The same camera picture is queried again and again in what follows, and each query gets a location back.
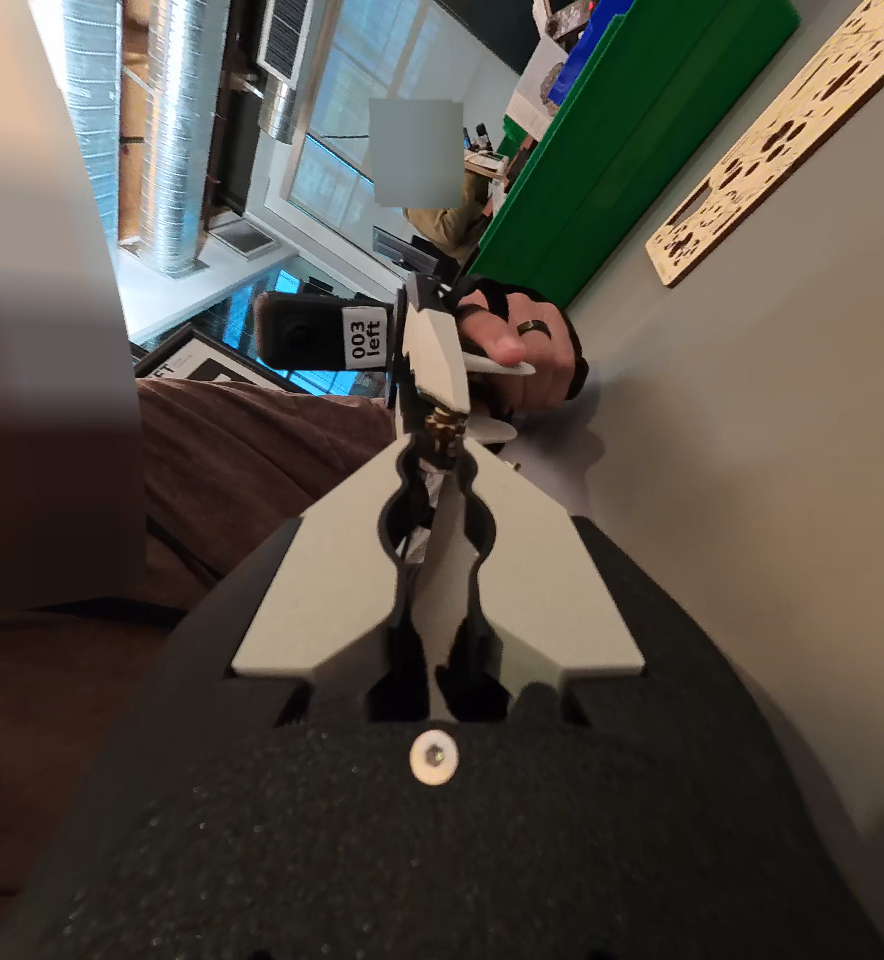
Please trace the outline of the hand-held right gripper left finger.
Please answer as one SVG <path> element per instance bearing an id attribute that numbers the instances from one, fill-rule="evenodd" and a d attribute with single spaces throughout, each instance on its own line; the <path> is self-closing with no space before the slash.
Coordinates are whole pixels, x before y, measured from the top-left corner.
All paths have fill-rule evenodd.
<path id="1" fill-rule="evenodd" d="M 405 549 L 426 520 L 424 444 L 402 437 L 304 511 L 231 663 L 358 697 L 373 714 L 426 714 L 423 644 Z"/>

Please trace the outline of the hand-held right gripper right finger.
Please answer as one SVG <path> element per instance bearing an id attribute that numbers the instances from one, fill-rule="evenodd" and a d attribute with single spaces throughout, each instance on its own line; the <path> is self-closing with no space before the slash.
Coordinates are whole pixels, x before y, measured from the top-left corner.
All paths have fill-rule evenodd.
<path id="1" fill-rule="evenodd" d="M 438 502 L 438 655 L 449 702 L 645 669 L 575 518 L 474 438 Z"/>

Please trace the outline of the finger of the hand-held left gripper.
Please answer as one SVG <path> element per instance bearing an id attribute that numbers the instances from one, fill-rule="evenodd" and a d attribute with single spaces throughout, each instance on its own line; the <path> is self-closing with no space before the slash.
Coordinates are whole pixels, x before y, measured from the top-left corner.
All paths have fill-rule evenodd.
<path id="1" fill-rule="evenodd" d="M 420 396 L 415 378 L 407 368 L 391 376 L 391 412 L 395 440 L 427 434 L 428 404 Z"/>
<path id="2" fill-rule="evenodd" d="M 451 314 L 407 306 L 402 356 L 422 397 L 449 414 L 470 414 L 468 374 L 457 323 Z"/>

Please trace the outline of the person's left forearm brown sleeve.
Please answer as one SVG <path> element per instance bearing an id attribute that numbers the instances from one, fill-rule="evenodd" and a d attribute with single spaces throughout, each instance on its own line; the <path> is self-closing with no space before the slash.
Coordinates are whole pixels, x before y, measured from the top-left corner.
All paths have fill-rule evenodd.
<path id="1" fill-rule="evenodd" d="M 395 438 L 380 400 L 140 379 L 149 530 L 138 601 L 191 610 Z"/>

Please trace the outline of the laser-cut plywood parts sheet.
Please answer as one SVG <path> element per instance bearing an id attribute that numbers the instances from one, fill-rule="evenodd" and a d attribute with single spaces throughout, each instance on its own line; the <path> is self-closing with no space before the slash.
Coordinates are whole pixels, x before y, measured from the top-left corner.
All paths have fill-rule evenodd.
<path id="1" fill-rule="evenodd" d="M 884 1 L 862 1 L 645 245 L 674 288 L 884 86 Z"/>

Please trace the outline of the person's left hand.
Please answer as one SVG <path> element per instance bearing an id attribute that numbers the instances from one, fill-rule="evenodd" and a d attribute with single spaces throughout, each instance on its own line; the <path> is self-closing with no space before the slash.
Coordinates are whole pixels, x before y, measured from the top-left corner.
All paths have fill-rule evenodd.
<path id="1" fill-rule="evenodd" d="M 460 299 L 459 333 L 502 367 L 527 363 L 528 376 L 486 377 L 490 408 L 502 415 L 551 411 L 568 399 L 580 357 L 563 313 L 538 294 L 510 291 L 504 295 L 506 318 L 494 311 L 501 299 L 477 289 Z"/>

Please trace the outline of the framed black-white poster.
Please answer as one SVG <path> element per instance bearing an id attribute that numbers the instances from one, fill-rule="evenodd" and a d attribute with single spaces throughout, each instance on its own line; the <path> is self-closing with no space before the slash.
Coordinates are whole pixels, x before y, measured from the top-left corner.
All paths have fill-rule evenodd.
<path id="1" fill-rule="evenodd" d="M 186 324 L 166 336 L 134 366 L 138 379 L 241 383 L 305 395 L 307 391 L 237 349 Z"/>

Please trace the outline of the white ceiling vent grille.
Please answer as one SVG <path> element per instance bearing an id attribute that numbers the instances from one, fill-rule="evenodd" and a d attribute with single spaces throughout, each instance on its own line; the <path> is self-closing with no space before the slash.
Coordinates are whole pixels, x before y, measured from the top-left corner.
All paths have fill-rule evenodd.
<path id="1" fill-rule="evenodd" d="M 208 236 L 236 255 L 251 261 L 278 248 L 275 237 L 246 218 L 213 225 Z"/>

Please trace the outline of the black desk monitor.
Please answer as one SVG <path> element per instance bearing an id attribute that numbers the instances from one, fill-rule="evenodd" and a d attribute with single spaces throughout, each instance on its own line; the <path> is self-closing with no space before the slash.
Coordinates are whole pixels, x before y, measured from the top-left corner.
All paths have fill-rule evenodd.
<path id="1" fill-rule="evenodd" d="M 443 253 L 420 236 L 413 236 L 409 241 L 405 241 L 374 225 L 373 252 L 409 272 L 437 278 L 441 276 Z"/>

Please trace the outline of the cluttered background desk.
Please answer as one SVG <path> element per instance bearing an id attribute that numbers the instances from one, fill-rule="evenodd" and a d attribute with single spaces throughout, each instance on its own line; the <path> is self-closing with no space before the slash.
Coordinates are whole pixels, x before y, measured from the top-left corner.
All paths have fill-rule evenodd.
<path id="1" fill-rule="evenodd" d="M 472 139 L 468 128 L 464 126 L 462 134 L 465 172 L 483 177 L 489 182 L 508 183 L 512 157 L 498 153 L 485 131 L 479 135 L 479 139 Z"/>

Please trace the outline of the large glass window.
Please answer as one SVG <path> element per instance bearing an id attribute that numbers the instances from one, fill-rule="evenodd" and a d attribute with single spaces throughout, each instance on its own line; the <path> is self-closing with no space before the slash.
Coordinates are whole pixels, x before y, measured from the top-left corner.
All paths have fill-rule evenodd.
<path id="1" fill-rule="evenodd" d="M 378 226 L 411 235 L 399 209 L 375 202 L 372 99 L 451 100 L 493 142 L 519 75 L 435 2 L 344 2 L 289 193 L 291 203 L 370 252 Z"/>

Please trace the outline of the white instruction sheet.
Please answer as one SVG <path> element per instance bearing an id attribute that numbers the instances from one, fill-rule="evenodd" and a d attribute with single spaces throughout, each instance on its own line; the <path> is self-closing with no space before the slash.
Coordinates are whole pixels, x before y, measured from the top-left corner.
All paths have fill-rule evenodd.
<path id="1" fill-rule="evenodd" d="M 567 58 L 568 54 L 554 40 L 540 38 L 508 102 L 505 119 L 536 142 L 544 138 L 558 112 L 558 106 L 548 100 L 548 94 Z"/>

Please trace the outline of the green plastic bin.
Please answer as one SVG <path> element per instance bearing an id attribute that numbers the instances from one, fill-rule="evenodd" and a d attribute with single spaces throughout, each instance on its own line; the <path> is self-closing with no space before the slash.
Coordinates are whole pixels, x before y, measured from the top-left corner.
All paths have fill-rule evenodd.
<path id="1" fill-rule="evenodd" d="M 786 1 L 638 1 L 487 228 L 469 274 L 568 307 L 800 22 Z"/>

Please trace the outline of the louvred ceiling vent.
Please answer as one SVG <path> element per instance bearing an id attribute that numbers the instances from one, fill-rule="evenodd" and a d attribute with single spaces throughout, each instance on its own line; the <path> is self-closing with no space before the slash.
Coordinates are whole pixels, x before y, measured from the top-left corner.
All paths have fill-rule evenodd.
<path id="1" fill-rule="evenodd" d="M 291 87 L 304 58 L 313 1 L 266 1 L 256 64 Z"/>

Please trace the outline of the person's brown clothed torso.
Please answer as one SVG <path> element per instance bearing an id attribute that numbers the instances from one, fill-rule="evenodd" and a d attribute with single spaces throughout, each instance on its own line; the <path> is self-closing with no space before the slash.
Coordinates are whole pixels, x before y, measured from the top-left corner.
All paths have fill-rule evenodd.
<path id="1" fill-rule="evenodd" d="M 176 606 L 113 598 L 0 616 L 0 912 L 184 617 Z"/>

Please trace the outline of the blue box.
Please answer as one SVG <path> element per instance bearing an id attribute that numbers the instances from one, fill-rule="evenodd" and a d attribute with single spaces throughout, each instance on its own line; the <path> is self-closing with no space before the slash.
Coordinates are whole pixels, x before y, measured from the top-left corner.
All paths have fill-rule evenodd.
<path id="1" fill-rule="evenodd" d="M 569 31 L 572 45 L 566 61 L 560 65 L 551 88 L 544 93 L 545 108 L 550 117 L 555 117 L 586 69 L 596 49 L 604 49 L 614 38 L 634 1 L 585 2 L 588 19 L 579 30 Z"/>

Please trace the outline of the small round silver duct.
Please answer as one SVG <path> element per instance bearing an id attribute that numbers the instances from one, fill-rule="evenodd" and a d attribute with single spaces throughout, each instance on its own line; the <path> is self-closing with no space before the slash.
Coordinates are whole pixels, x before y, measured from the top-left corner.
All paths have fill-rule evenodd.
<path id="1" fill-rule="evenodd" d="M 273 140 L 291 145 L 296 129 L 298 91 L 285 80 L 268 75 L 258 113 L 260 131 Z"/>

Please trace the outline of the silver air duct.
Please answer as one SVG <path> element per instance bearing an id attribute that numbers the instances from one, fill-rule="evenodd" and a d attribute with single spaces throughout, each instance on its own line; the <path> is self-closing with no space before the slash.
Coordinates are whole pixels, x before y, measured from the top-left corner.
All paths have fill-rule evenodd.
<path id="1" fill-rule="evenodd" d="M 64 102 L 110 250 L 120 246 L 122 2 L 56 2 Z M 138 255 L 157 274 L 195 271 L 227 2 L 153 2 Z"/>

